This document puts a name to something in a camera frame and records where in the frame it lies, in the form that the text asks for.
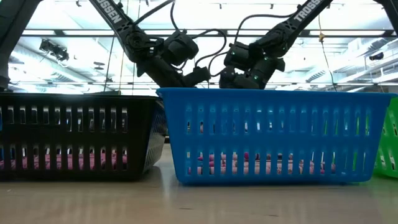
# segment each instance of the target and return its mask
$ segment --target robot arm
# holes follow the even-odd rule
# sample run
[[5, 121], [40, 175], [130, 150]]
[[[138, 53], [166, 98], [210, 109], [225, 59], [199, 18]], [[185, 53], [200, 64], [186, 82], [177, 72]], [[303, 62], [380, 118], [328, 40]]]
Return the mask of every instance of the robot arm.
[[[138, 27], [138, 23], [146, 15], [134, 22], [122, 10], [122, 4], [116, 4], [113, 0], [89, 1], [115, 32], [129, 60], [136, 63], [138, 77], [146, 73], [160, 87], [194, 87], [197, 83], [210, 79], [210, 73], [205, 68], [196, 68], [192, 73], [183, 76], [172, 66], [179, 66], [184, 61], [193, 59], [199, 51], [196, 43], [186, 33], [176, 30], [167, 40], [149, 36]], [[2, 84], [0, 87], [2, 88], [6, 88], [9, 81], [8, 58], [40, 2], [41, 0], [0, 1], [0, 85]], [[171, 2], [174, 0], [163, 2], [151, 13]], [[5, 17], [4, 13], [10, 9], [12, 16]], [[8, 27], [3, 27], [3, 17], [9, 22]]]
[[[276, 70], [283, 72], [283, 57], [301, 31], [333, 0], [307, 0], [286, 21], [277, 24], [264, 37], [249, 45], [230, 45], [221, 72], [220, 88], [264, 89]], [[398, 30], [398, 0], [375, 0], [384, 6], [395, 30]], [[234, 68], [245, 71], [238, 75]]]

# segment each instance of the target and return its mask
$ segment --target cable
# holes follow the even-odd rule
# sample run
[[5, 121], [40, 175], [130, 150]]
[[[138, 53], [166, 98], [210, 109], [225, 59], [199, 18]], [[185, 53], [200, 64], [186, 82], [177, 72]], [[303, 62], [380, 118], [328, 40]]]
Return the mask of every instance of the cable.
[[223, 46], [222, 46], [217, 52], [199, 58], [199, 59], [195, 62], [195, 67], [198, 66], [198, 63], [199, 63], [201, 60], [206, 59], [206, 58], [208, 58], [208, 57], [215, 56], [215, 55], [219, 54], [219, 53], [225, 48], [225, 46], [226, 46], [226, 35], [225, 35], [225, 33], [224, 33], [222, 30], [220, 30], [220, 29], [209, 29], [209, 30], [206, 30], [206, 31], [204, 31], [204, 32], [202, 32], [202, 33], [200, 33], [200, 34], [198, 34], [198, 35], [192, 37], [192, 39], [196, 39], [196, 38], [198, 38], [198, 37], [200, 37], [200, 36], [203, 36], [203, 35], [205, 35], [205, 34], [207, 34], [207, 33], [209, 33], [209, 32], [213, 32], [213, 31], [219, 32], [219, 33], [224, 37], [224, 44], [223, 44]]
[[179, 30], [179, 28], [177, 27], [177, 25], [176, 25], [176, 23], [174, 21], [174, 5], [175, 5], [175, 1], [173, 1], [172, 8], [170, 10], [170, 19], [172, 20], [172, 24], [174, 26], [174, 29], [175, 30]]
[[105, 89], [106, 89], [106, 83], [108, 82], [109, 64], [111, 63], [113, 43], [114, 43], [114, 37], [112, 38], [111, 50], [109, 51], [109, 59], [108, 59], [108, 67], [107, 67], [107, 69], [106, 69], [106, 77], [105, 77], [104, 91], [105, 91]]
[[47, 52], [47, 54], [45, 54], [45, 55], [43, 56], [43, 58], [40, 60], [39, 63], [42, 63], [42, 61], [47, 57], [47, 55], [48, 55], [49, 53], [50, 53], [50, 52]]
[[[214, 59], [216, 59], [218, 56], [221, 56], [221, 55], [224, 55], [224, 54], [227, 54], [228, 53], [228, 51], [226, 51], [226, 52], [223, 52], [223, 53], [220, 53], [220, 54], [218, 54], [218, 55], [216, 55], [216, 56], [214, 56], [211, 60], [210, 60], [210, 62], [209, 62], [209, 66], [207, 66], [208, 67], [208, 69], [209, 69], [209, 72], [210, 72], [210, 67], [211, 67], [211, 63], [213, 63], [213, 61], [214, 61]], [[222, 70], [221, 71], [219, 71], [216, 75], [212, 75], [211, 74], [211, 72], [210, 72], [210, 76], [211, 77], [217, 77], [218, 75], [220, 75], [221, 74], [221, 72], [222, 72]]]
[[335, 85], [335, 80], [333, 79], [333, 74], [330, 70], [329, 67], [329, 61], [328, 61], [328, 57], [326, 56], [326, 52], [325, 52], [325, 46], [323, 46], [323, 39], [325, 38], [325, 35], [322, 34], [322, 27], [321, 27], [321, 16], [318, 16], [318, 23], [319, 23], [319, 42], [321, 42], [322, 45], [322, 51], [323, 51], [323, 56], [325, 56], [325, 61], [326, 61], [326, 65], [328, 66], [328, 70], [330, 73], [330, 77], [331, 77], [331, 84], [333, 85], [333, 88], [335, 89], [335, 91], [337, 91], [336, 85]]
[[236, 31], [234, 43], [236, 43], [236, 41], [238, 40], [239, 31], [241, 30], [243, 23], [244, 23], [246, 20], [248, 20], [248, 19], [255, 18], [255, 17], [270, 17], [270, 18], [279, 18], [279, 19], [283, 19], [283, 18], [289, 18], [290, 16], [293, 16], [293, 14], [290, 14], [290, 15], [287, 15], [287, 16], [279, 16], [279, 15], [272, 15], [272, 14], [255, 14], [255, 15], [247, 16], [247, 17], [244, 18], [244, 19], [242, 20], [242, 22], [239, 24], [239, 27], [238, 27], [238, 29], [237, 29], [237, 31]]
[[162, 9], [163, 7], [165, 7], [166, 5], [170, 4], [171, 2], [174, 2], [175, 0], [167, 0], [165, 2], [163, 2], [162, 4], [156, 6], [155, 8], [153, 8], [152, 10], [150, 10], [149, 12], [145, 13], [143, 16], [141, 16], [140, 18], [138, 18], [135, 22], [134, 25], [138, 25], [140, 22], [142, 22], [144, 19], [148, 18], [150, 15], [152, 15], [153, 13], [159, 11], [159, 9]]

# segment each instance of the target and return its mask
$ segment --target black cable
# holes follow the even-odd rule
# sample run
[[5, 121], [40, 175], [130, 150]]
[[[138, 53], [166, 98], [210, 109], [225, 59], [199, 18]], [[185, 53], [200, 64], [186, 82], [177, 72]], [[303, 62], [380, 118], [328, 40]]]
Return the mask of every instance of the black cable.
[[170, 19], [172, 20], [172, 24], [174, 26], [174, 29], [175, 30], [179, 30], [179, 28], [177, 27], [177, 25], [176, 25], [176, 23], [174, 21], [174, 5], [175, 5], [175, 1], [173, 1], [172, 8], [170, 10]]
[[[210, 60], [209, 66], [207, 66], [208, 69], [209, 69], [209, 72], [211, 71], [211, 70], [210, 70], [210, 67], [211, 67], [211, 63], [213, 63], [214, 59], [216, 59], [218, 56], [221, 56], [221, 55], [224, 55], [224, 54], [227, 54], [227, 53], [228, 53], [228, 51], [223, 52], [223, 53], [220, 53], [220, 54], [214, 56], [214, 57]], [[210, 72], [210, 76], [211, 76], [211, 77], [217, 77], [219, 74], [221, 74], [221, 72], [222, 72], [222, 70], [219, 71], [216, 75], [212, 75], [211, 72]]]
[[175, 0], [167, 0], [165, 2], [163, 2], [162, 4], [156, 6], [155, 8], [151, 9], [149, 12], [145, 13], [143, 16], [141, 16], [140, 18], [138, 18], [135, 22], [134, 25], [138, 25], [140, 22], [142, 22], [144, 19], [148, 18], [150, 15], [152, 15], [153, 13], [157, 12], [159, 9], [162, 9], [163, 7], [165, 7], [166, 5], [170, 4], [171, 2], [174, 2]]
[[325, 48], [323, 46], [323, 41], [321, 41], [321, 44], [322, 44], [323, 55], [325, 56], [325, 60], [326, 60], [326, 65], [328, 66], [328, 70], [329, 70], [329, 73], [330, 73], [330, 76], [331, 76], [331, 84], [333, 85], [333, 88], [335, 89], [335, 91], [337, 91], [336, 85], [335, 85], [335, 80], [333, 79], [333, 74], [331, 73], [331, 70], [330, 70], [330, 67], [329, 67], [328, 57], [326, 56]]
[[105, 91], [105, 89], [106, 89], [106, 83], [108, 82], [109, 64], [111, 63], [113, 43], [114, 43], [114, 37], [112, 38], [111, 50], [109, 51], [109, 59], [108, 59], [108, 67], [107, 67], [107, 69], [106, 69], [106, 77], [105, 77], [104, 91]]
[[289, 18], [290, 16], [293, 16], [293, 14], [290, 14], [290, 15], [287, 15], [287, 16], [278, 16], [278, 15], [272, 15], [272, 14], [255, 14], [255, 15], [247, 16], [246, 18], [244, 18], [244, 19], [242, 20], [242, 22], [240, 23], [240, 25], [239, 25], [239, 27], [238, 27], [238, 29], [237, 29], [237, 31], [236, 31], [234, 43], [236, 43], [236, 41], [238, 40], [239, 31], [241, 30], [241, 28], [242, 28], [242, 26], [243, 26], [243, 23], [244, 23], [246, 20], [248, 20], [248, 19], [255, 18], [255, 17], [270, 17], [270, 18], [279, 18], [279, 19], [283, 19], [283, 18]]
[[195, 62], [195, 67], [198, 66], [198, 63], [199, 63], [201, 60], [206, 59], [206, 58], [208, 58], [208, 57], [215, 56], [215, 55], [219, 54], [219, 53], [225, 48], [225, 46], [226, 46], [226, 35], [225, 35], [225, 33], [224, 33], [222, 30], [220, 30], [220, 29], [209, 29], [209, 30], [206, 30], [206, 31], [204, 31], [204, 32], [202, 32], [202, 33], [200, 33], [200, 34], [198, 34], [198, 35], [192, 37], [192, 39], [196, 39], [196, 38], [198, 38], [198, 37], [201, 37], [201, 36], [203, 36], [203, 35], [205, 35], [205, 34], [207, 34], [207, 33], [209, 33], [209, 32], [213, 32], [213, 31], [219, 32], [219, 33], [224, 37], [224, 44], [223, 44], [223, 46], [222, 46], [217, 52], [199, 58], [199, 59]]

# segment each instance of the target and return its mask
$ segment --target fluorescent light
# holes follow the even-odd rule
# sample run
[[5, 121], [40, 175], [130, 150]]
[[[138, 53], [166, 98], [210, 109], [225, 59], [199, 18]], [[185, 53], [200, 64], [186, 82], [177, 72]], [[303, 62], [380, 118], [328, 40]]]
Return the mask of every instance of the fluorescent light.
[[16, 83], [11, 83], [11, 84], [30, 84], [30, 85], [47, 85], [49, 84], [48, 82], [16, 82]]
[[113, 30], [65, 30], [65, 35], [113, 35]]
[[55, 35], [54, 30], [24, 30], [22, 35]]
[[398, 83], [378, 83], [379, 86], [398, 86]]
[[[323, 30], [328, 35], [383, 35], [384, 30]], [[310, 35], [319, 35], [320, 31], [310, 31]]]
[[[188, 30], [187, 34], [188, 35], [198, 35], [198, 34], [201, 34], [204, 31], [206, 31], [206, 30]], [[218, 34], [218, 32], [217, 31], [212, 31], [212, 32], [207, 33], [206, 35], [210, 35], [210, 34]]]
[[292, 83], [274, 83], [274, 82], [269, 82], [267, 85], [291, 85]]
[[[237, 30], [228, 31], [229, 35], [236, 35]], [[239, 35], [266, 35], [268, 33], [267, 30], [241, 30], [239, 31]]]
[[359, 72], [359, 73], [357, 73], [357, 74], [350, 75], [350, 76], [348, 76], [348, 77], [342, 78], [341, 80], [338, 81], [338, 83], [349, 82], [349, 81], [352, 81], [352, 80], [354, 80], [354, 79], [356, 79], [356, 78], [359, 78], [359, 77], [361, 77], [361, 76], [363, 76], [363, 73], [362, 73], [362, 72]]
[[172, 35], [174, 30], [145, 30], [148, 35]]
[[373, 83], [337, 83], [339, 86], [373, 86]]
[[365, 89], [365, 88], [366, 88], [366, 87], [355, 88], [355, 89], [353, 89], [353, 90], [348, 90], [347, 93], [355, 93], [355, 92], [360, 91], [360, 90], [363, 90], [363, 89]]
[[53, 82], [54, 85], [87, 85], [87, 82]]
[[393, 80], [396, 78], [398, 78], [398, 72], [394, 72], [392, 74], [387, 74], [387, 75], [382, 75], [379, 78], [375, 78], [373, 80], [373, 82], [375, 82], [375, 83], [386, 82], [386, 81]]

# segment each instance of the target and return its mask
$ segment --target wooden table surface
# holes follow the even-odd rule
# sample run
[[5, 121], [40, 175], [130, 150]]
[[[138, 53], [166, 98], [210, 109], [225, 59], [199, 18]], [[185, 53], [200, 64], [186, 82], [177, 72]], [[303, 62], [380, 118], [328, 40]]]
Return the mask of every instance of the wooden table surface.
[[170, 146], [140, 182], [0, 183], [0, 224], [398, 223], [398, 179], [356, 185], [187, 187]]

